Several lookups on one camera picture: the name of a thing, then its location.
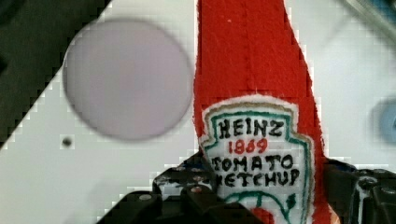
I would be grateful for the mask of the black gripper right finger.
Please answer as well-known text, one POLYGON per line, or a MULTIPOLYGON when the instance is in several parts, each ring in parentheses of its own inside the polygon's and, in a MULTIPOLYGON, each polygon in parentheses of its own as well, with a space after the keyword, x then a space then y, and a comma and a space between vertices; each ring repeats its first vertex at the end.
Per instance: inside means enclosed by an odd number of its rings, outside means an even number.
POLYGON ((357 169, 328 160, 324 165, 327 201, 341 224, 396 224, 396 174, 357 169))

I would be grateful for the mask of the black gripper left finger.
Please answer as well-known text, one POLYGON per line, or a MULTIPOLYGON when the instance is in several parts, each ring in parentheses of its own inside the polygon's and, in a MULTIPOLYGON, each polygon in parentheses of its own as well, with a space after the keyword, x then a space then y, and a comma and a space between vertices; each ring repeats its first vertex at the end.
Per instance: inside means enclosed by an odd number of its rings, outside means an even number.
POLYGON ((154 178, 151 191, 125 195, 97 224, 263 224, 241 203, 217 195, 201 152, 154 178))

